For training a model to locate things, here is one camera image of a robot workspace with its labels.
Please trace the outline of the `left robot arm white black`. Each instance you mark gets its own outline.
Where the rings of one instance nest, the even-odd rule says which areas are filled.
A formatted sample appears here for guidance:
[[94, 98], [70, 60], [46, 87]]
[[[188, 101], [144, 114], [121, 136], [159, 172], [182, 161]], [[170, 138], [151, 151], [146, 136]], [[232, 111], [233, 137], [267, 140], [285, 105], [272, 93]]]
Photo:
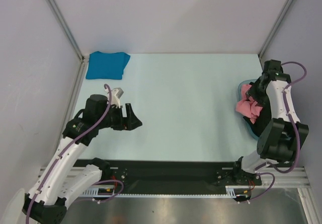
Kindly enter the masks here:
[[126, 116], [123, 116], [119, 98], [113, 94], [108, 97], [93, 94], [86, 100], [85, 107], [67, 123], [57, 151], [43, 174], [25, 194], [22, 211], [26, 223], [30, 219], [38, 223], [61, 223], [71, 204], [90, 186], [122, 184], [113, 177], [110, 164], [99, 158], [90, 160], [73, 180], [66, 183], [65, 179], [101, 129], [131, 131], [143, 125], [131, 104], [127, 103], [125, 109]]

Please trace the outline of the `pink t shirt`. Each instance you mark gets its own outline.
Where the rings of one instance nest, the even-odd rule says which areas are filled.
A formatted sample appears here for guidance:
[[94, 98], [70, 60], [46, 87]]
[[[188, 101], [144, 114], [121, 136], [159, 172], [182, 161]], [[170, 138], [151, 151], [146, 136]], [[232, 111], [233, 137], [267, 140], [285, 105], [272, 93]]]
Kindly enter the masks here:
[[251, 87], [250, 84], [242, 84], [239, 90], [240, 100], [236, 104], [235, 110], [243, 116], [248, 117], [252, 123], [259, 117], [263, 107], [252, 98], [248, 99], [246, 96], [247, 90]]

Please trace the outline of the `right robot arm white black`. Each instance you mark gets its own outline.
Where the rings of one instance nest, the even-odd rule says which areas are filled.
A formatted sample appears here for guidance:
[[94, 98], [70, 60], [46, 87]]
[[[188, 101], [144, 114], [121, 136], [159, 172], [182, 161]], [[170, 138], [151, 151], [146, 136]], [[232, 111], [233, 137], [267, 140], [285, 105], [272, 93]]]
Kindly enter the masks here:
[[238, 185], [260, 177], [264, 167], [287, 174], [297, 166], [309, 128], [300, 122], [292, 102], [291, 88], [299, 80], [292, 81], [283, 65], [278, 60], [265, 61], [256, 81], [238, 86], [235, 110], [257, 138], [255, 151], [234, 164], [231, 177]]

